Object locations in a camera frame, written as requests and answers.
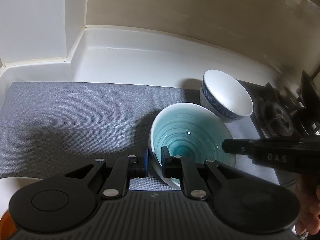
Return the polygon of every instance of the orange object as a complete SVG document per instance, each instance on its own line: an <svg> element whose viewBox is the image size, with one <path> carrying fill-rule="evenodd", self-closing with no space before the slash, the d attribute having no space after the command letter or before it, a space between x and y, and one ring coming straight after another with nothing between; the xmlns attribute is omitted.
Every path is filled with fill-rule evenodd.
<svg viewBox="0 0 320 240"><path fill-rule="evenodd" d="M17 231L16 226L7 211L0 220L0 240L7 240Z"/></svg>

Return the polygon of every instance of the white plate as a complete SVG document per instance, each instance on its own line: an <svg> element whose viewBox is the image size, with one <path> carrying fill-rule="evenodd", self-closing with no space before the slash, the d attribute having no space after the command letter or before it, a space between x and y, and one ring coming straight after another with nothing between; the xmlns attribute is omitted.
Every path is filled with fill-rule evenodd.
<svg viewBox="0 0 320 240"><path fill-rule="evenodd" d="M41 179L10 177L0 179L0 218L8 210L9 201L16 191Z"/></svg>

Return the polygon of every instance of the bowl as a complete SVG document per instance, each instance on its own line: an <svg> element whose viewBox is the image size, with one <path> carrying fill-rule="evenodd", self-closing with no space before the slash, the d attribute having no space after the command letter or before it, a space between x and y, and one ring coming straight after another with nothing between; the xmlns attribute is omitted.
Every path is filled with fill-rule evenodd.
<svg viewBox="0 0 320 240"><path fill-rule="evenodd" d="M236 155L225 153L221 146L227 138L232 138L228 128L208 109L191 103L174 104L163 109L152 123L150 161L169 186L180 188L178 179L162 177L161 147L167 146L172 156L191 157L196 163L214 158L234 167Z"/></svg>
<svg viewBox="0 0 320 240"><path fill-rule="evenodd" d="M41 179L25 177L9 177L0 179L0 217L2 217L9 208L9 201L14 193L29 184L35 183Z"/></svg>
<svg viewBox="0 0 320 240"><path fill-rule="evenodd" d="M253 112L252 99L247 90L230 75L214 69L204 73L200 104L224 123L240 120Z"/></svg>
<svg viewBox="0 0 320 240"><path fill-rule="evenodd" d="M15 232L17 232L17 228L9 211L7 211L0 219L0 240L9 239Z"/></svg>

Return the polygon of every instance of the turquoise bowl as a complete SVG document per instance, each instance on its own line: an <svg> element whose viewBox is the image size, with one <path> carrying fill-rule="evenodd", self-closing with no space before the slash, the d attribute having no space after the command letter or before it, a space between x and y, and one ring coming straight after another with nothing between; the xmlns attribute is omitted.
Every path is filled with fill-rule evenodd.
<svg viewBox="0 0 320 240"><path fill-rule="evenodd" d="M221 146L227 138L232 138L228 128L208 109L191 103L174 104L163 109L151 126L151 163L168 185L180 188L178 179L162 177L161 147L167 146L172 156L191 157L196 163L214 158L234 167L236 155L225 153Z"/></svg>

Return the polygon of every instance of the round black pad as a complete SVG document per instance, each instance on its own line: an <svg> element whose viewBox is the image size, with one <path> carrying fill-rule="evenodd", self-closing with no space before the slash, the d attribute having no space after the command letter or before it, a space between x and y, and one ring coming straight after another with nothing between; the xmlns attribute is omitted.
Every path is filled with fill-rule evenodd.
<svg viewBox="0 0 320 240"><path fill-rule="evenodd" d="M268 182L232 179L222 186L213 200L221 220L251 234L269 234L291 229L300 204L289 190Z"/></svg>
<svg viewBox="0 0 320 240"><path fill-rule="evenodd" d="M17 191L9 212L19 228L54 233L84 222L96 208L95 195L80 179L53 177Z"/></svg>
<svg viewBox="0 0 320 240"><path fill-rule="evenodd" d="M45 190L36 194L31 202L36 209L41 211L56 211L68 204L69 197L62 191Z"/></svg>

